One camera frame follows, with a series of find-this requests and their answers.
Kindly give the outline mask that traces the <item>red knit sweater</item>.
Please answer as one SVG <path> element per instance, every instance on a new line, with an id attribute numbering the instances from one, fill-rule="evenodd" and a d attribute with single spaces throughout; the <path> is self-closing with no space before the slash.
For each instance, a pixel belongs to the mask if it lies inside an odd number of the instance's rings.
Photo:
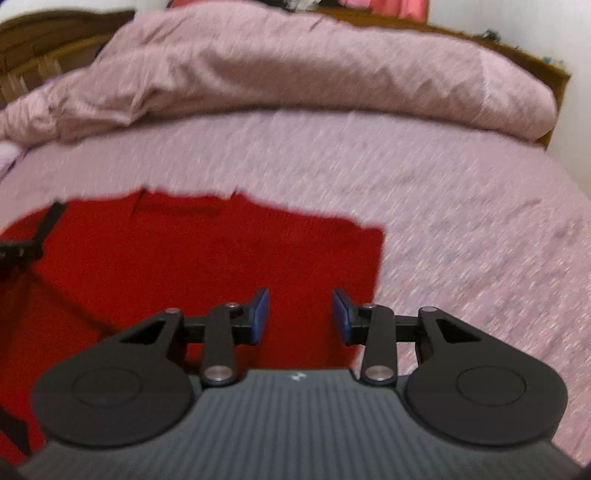
<path id="1" fill-rule="evenodd" d="M 236 351 L 240 368 L 349 367 L 356 349 L 332 322 L 331 293 L 370 301 L 384 240 L 381 227 L 238 193 L 70 201 L 42 257 L 1 280 L 1 407 L 38 449 L 29 399 L 49 367 L 168 307 L 202 315 L 260 288 L 270 317 L 259 345 Z"/>

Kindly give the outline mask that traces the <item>pink floral bed sheet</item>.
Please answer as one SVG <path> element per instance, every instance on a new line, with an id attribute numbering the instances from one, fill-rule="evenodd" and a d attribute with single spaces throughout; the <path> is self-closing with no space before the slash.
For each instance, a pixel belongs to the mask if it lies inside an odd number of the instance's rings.
<path id="1" fill-rule="evenodd" d="M 233 192 L 387 229 L 378 298 L 436 305 L 554 367 L 557 443 L 590 459 L 590 202 L 541 147 L 392 114 L 250 111 L 49 143 L 1 173 L 1 222 L 54 199 Z"/>

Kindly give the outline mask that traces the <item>floral pink curtain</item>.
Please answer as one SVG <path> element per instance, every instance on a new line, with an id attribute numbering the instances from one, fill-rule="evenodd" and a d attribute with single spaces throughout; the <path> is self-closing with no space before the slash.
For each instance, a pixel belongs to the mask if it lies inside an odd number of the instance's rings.
<path id="1" fill-rule="evenodd" d="M 264 5 L 286 12 L 312 12 L 318 9 L 341 9 L 360 11 L 372 15 L 394 17 L 426 23 L 429 18 L 429 0 L 228 0 L 222 5 L 231 4 Z"/>

